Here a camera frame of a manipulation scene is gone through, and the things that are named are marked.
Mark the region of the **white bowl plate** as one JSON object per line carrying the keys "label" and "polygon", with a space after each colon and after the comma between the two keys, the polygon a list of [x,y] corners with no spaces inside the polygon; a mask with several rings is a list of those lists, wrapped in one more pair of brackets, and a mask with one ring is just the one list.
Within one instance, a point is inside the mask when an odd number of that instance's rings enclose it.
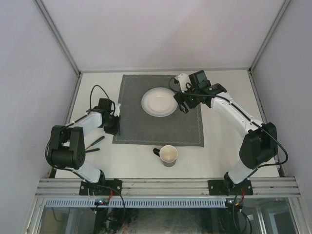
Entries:
{"label": "white bowl plate", "polygon": [[163,87],[147,91],[141,99],[142,109],[153,117],[166,117],[177,109],[174,92]]}

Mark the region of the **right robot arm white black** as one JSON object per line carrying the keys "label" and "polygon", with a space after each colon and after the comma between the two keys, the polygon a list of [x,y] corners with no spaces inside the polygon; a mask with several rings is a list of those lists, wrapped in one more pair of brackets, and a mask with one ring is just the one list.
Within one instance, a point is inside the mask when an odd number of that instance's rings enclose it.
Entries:
{"label": "right robot arm white black", "polygon": [[190,109],[205,104],[226,118],[242,138],[239,160],[224,175],[220,188],[222,193],[234,195],[258,169],[281,166],[288,161],[286,149],[277,140],[276,126],[271,122],[263,123],[248,114],[224,86],[211,84],[203,70],[190,75],[182,73],[170,78],[169,83],[180,86],[179,90],[169,88],[174,93],[180,111],[186,114]]}

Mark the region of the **grey cloth napkin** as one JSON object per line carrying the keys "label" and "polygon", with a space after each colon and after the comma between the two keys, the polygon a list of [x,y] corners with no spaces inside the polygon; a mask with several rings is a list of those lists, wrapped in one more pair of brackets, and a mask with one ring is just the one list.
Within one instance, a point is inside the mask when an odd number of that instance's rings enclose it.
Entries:
{"label": "grey cloth napkin", "polygon": [[123,75],[118,98],[120,134],[113,137],[114,144],[204,147],[199,106],[187,114],[176,109],[166,117],[153,117],[141,106],[143,95],[153,88],[179,90],[180,86],[171,78],[171,75]]}

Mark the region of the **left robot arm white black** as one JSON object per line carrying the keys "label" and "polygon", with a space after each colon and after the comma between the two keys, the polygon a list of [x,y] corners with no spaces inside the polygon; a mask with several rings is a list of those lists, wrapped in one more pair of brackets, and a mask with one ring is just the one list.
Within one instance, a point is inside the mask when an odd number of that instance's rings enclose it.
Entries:
{"label": "left robot arm white black", "polygon": [[84,138],[97,128],[107,134],[120,134],[120,104],[108,96],[100,98],[98,105],[92,106],[95,88],[102,91],[100,85],[94,85],[89,95],[89,109],[79,119],[67,125],[55,125],[47,142],[44,154],[47,163],[57,170],[70,171],[83,181],[90,183],[90,190],[96,195],[105,193],[107,183],[104,172],[93,166],[86,158]]}

